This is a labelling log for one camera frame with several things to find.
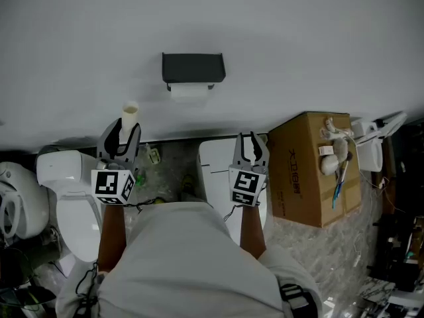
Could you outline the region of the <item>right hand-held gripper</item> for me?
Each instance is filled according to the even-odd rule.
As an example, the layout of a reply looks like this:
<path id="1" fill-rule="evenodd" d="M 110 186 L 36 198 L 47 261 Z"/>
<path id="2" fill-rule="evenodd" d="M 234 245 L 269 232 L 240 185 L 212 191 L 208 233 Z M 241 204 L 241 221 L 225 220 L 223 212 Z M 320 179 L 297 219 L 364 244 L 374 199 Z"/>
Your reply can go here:
<path id="1" fill-rule="evenodd" d="M 229 189 L 233 203 L 255 207 L 260 205 L 259 196 L 266 187 L 270 153 L 266 143 L 255 132 L 250 132 L 250 139 L 255 156 L 254 166 L 247 164 L 244 139 L 240 132 L 236 138 L 233 164 L 229 166 Z"/>

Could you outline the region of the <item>person in white shirt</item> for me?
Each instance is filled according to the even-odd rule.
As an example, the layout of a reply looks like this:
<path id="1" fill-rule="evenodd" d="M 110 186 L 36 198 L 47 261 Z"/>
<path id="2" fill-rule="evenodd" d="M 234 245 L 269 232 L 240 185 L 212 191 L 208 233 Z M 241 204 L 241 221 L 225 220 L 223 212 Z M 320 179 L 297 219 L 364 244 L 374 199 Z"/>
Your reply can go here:
<path id="1" fill-rule="evenodd" d="M 149 205 L 110 272 L 79 262 L 58 318 L 322 318 L 313 277 L 280 246 L 257 260 L 207 203 Z"/>

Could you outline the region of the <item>person's right leg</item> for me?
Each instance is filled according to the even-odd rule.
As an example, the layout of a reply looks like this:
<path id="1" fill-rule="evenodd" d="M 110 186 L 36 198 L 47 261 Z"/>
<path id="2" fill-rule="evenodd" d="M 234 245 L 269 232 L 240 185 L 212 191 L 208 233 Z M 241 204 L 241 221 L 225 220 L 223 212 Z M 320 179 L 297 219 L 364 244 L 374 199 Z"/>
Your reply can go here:
<path id="1" fill-rule="evenodd" d="M 188 192 L 181 192 L 180 194 L 181 202 L 193 202 L 193 203 L 207 203 L 206 200 L 199 198 L 196 195 L 193 195 Z"/>

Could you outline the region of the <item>cardboard paper tube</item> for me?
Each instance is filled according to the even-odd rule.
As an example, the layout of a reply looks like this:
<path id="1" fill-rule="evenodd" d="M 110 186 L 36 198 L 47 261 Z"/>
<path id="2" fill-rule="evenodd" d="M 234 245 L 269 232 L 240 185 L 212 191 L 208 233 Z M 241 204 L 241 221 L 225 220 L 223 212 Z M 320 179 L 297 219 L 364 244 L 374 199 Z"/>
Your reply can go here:
<path id="1" fill-rule="evenodd" d="M 128 101 L 123 105 L 121 120 L 122 129 L 120 133 L 120 142 L 124 144 L 129 139 L 133 127 L 138 123 L 139 106 L 136 101 Z"/>

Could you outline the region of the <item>blue toothbrush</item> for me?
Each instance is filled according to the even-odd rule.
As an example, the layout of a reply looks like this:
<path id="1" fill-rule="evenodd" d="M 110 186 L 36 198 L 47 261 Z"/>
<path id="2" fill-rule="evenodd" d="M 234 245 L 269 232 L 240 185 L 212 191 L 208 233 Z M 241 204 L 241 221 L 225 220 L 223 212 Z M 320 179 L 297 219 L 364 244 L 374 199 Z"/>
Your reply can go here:
<path id="1" fill-rule="evenodd" d="M 335 191 L 334 191 L 334 194 L 333 194 L 333 198 L 332 198 L 332 209 L 333 210 L 335 210 L 336 202 L 337 202 L 337 199 L 339 198 L 339 195 L 341 193 L 341 189 L 342 189 L 343 184 L 344 184 L 344 182 L 342 180 L 339 180 L 337 182 L 337 185 L 336 185 L 336 188 L 335 188 Z"/>

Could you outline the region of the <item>black wall paper holder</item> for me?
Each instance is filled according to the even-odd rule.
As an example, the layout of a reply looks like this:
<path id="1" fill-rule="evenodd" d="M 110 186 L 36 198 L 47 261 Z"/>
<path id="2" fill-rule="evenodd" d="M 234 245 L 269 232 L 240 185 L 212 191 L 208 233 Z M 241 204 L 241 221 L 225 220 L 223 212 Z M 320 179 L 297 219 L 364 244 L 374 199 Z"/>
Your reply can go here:
<path id="1" fill-rule="evenodd" d="M 225 78 L 222 54 L 162 54 L 162 80 L 169 92 L 181 83 L 204 83 L 213 89 Z"/>

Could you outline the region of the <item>black metal rack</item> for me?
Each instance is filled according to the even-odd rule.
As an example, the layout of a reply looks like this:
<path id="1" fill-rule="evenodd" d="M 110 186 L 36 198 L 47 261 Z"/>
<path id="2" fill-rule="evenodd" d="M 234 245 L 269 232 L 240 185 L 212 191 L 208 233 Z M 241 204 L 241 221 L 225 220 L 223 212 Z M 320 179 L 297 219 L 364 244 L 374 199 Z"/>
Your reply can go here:
<path id="1" fill-rule="evenodd" d="M 382 216 L 373 274 L 413 283 L 424 269 L 424 121 L 403 125 L 383 142 Z"/>

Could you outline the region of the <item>white square closed-lid toilet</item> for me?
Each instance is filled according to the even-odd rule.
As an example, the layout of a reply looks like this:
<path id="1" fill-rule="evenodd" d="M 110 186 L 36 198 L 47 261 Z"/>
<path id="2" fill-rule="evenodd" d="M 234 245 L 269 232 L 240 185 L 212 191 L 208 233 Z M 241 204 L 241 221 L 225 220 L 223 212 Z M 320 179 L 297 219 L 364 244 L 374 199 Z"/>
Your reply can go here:
<path id="1" fill-rule="evenodd" d="M 204 141 L 199 145 L 197 173 L 201 197 L 219 214 L 231 216 L 225 221 L 231 238 L 240 243 L 242 209 L 233 207 L 229 185 L 229 166 L 233 162 L 235 138 Z"/>

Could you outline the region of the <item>white rounded smart toilet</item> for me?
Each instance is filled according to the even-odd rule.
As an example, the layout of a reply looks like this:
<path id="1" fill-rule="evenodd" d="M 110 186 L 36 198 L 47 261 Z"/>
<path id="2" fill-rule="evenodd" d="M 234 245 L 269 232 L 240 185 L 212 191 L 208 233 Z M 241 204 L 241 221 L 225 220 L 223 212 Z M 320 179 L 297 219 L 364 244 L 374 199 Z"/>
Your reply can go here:
<path id="1" fill-rule="evenodd" d="M 101 204 L 91 193 L 94 157 L 77 150 L 50 152 L 36 160 L 38 183 L 56 194 L 58 228 L 70 252 L 83 262 L 97 260 Z"/>

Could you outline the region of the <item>white appliance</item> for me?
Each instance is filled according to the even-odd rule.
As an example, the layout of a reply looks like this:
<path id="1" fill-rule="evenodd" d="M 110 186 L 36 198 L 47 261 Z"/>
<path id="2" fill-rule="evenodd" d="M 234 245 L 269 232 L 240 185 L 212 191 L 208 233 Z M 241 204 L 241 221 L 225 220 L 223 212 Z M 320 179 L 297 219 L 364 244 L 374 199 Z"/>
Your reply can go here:
<path id="1" fill-rule="evenodd" d="M 382 143 L 392 136 L 406 121 L 407 113 L 401 111 L 383 119 L 352 122 L 354 142 L 360 170 L 380 172 L 383 166 Z"/>

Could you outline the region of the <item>person's right shoe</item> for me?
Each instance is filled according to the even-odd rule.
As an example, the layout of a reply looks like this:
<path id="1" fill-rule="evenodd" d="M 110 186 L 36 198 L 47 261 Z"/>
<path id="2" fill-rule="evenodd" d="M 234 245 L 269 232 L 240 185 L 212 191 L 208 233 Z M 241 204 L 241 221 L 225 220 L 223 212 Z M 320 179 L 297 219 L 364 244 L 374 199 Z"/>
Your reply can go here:
<path id="1" fill-rule="evenodd" d="M 190 174 L 186 174 L 182 179 L 182 193 L 195 195 L 195 179 Z"/>

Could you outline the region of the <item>marble pattern slab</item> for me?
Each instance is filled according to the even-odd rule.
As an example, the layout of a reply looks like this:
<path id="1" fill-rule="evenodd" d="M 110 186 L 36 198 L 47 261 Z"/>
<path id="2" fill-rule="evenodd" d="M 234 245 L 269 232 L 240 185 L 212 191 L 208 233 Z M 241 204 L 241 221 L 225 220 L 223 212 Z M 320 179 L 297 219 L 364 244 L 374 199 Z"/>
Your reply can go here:
<path id="1" fill-rule="evenodd" d="M 395 286 L 396 284 L 393 282 L 367 276 L 360 287 L 359 296 L 375 303 L 387 301 Z"/>

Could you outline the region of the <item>grey fluffy brush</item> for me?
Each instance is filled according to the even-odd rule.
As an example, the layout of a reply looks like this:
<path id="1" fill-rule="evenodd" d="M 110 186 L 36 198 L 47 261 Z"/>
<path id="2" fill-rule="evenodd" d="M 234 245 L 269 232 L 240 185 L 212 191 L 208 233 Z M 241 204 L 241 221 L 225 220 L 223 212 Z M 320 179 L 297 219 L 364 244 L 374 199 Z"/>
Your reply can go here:
<path id="1" fill-rule="evenodd" d="M 348 142 L 344 138 L 337 138 L 333 142 L 333 152 L 339 162 L 344 162 L 348 156 Z"/>

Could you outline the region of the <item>white toilet paper roll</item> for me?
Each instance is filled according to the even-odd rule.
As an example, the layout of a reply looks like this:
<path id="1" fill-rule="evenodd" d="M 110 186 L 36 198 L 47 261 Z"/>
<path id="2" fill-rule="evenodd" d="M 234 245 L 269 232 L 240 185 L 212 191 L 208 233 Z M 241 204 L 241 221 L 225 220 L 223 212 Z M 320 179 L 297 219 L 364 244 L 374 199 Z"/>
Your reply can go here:
<path id="1" fill-rule="evenodd" d="M 209 93 L 208 85 L 177 83 L 170 85 L 171 98 L 180 103 L 195 103 L 203 101 Z"/>

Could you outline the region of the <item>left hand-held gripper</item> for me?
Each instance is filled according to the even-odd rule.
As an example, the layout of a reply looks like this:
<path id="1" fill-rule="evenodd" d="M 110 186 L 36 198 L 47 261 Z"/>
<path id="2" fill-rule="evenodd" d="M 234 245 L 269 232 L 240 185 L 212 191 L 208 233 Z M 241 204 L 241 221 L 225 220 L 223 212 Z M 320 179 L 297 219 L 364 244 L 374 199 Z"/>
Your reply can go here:
<path id="1" fill-rule="evenodd" d="M 91 171 L 92 194 L 105 205 L 126 205 L 135 186 L 133 173 L 136 170 L 136 157 L 140 144 L 141 128 L 138 123 L 125 137 L 127 142 L 120 146 L 122 119 L 112 122 L 97 141 L 97 157 L 117 163 L 98 160 Z"/>

